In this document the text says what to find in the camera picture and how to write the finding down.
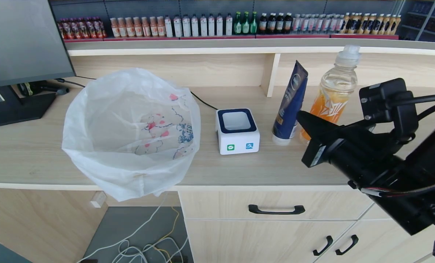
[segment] monitor stand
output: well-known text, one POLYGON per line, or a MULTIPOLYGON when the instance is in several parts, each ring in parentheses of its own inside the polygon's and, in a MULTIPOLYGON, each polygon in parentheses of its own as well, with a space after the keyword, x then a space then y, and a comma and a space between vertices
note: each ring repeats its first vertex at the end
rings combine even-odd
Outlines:
POLYGON ((5 100, 0 102, 0 126, 42 118, 56 97, 50 93, 20 98, 10 85, 0 87, 0 95, 5 100))

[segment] bottle cap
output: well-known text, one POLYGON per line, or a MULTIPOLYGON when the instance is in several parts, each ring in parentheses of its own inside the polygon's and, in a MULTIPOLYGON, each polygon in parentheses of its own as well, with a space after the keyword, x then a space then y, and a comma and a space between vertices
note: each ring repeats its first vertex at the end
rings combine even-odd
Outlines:
POLYGON ((272 135, 272 141, 274 142, 274 144, 280 146, 287 146, 290 143, 290 139, 281 139, 274 134, 272 135))
POLYGON ((359 53, 360 46, 346 45, 344 50, 336 57, 336 64, 343 66, 356 66, 359 64, 362 54, 359 53))

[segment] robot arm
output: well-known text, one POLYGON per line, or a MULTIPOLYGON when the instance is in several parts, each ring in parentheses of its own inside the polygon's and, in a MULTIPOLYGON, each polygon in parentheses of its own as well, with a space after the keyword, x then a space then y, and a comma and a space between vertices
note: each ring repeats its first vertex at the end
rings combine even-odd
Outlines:
POLYGON ((414 104, 435 101, 435 95, 414 98, 404 80, 395 79, 361 88, 359 96, 365 119, 350 125, 297 114, 311 137, 302 162, 335 166, 410 235, 435 225, 435 130, 405 160, 394 155, 414 139, 419 120, 435 112, 433 106, 417 115, 414 104), (390 133, 371 132, 386 122, 394 122, 390 133))

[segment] drawer handle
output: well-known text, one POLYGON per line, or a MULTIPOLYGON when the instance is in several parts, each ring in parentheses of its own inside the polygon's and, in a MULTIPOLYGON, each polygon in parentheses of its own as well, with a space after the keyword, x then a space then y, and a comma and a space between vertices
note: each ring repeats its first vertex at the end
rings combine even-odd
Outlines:
POLYGON ((329 246, 330 245, 332 245, 332 243, 333 243, 333 238, 332 238, 332 236, 327 236, 326 237, 326 240, 328 241, 328 243, 326 244, 326 246, 320 251, 320 252, 318 252, 318 250, 313 250, 313 256, 319 256, 319 255, 321 255, 321 253, 323 253, 324 252, 324 250, 327 250, 328 248, 329 248, 329 246))
POLYGON ((359 238, 356 235, 352 235, 351 238, 352 238, 352 244, 351 244, 351 246, 349 246, 344 252, 341 252, 341 250, 336 249, 336 255, 338 255, 338 256, 344 255, 349 250, 351 250, 351 248, 353 248, 356 245, 357 242, 359 242, 359 238))
POLYGON ((248 211, 254 214, 263 214, 263 215, 299 215, 305 212, 305 208, 303 205, 294 206, 294 211, 292 212, 268 212, 259 210, 257 205, 248 205, 248 211))

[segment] computer monitor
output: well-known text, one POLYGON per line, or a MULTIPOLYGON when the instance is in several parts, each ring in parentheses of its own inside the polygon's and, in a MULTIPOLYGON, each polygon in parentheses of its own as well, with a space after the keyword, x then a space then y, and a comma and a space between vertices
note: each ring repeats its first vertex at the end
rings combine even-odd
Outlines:
POLYGON ((0 126, 41 118, 55 94, 19 98, 9 85, 75 76, 48 0, 0 0, 0 126))

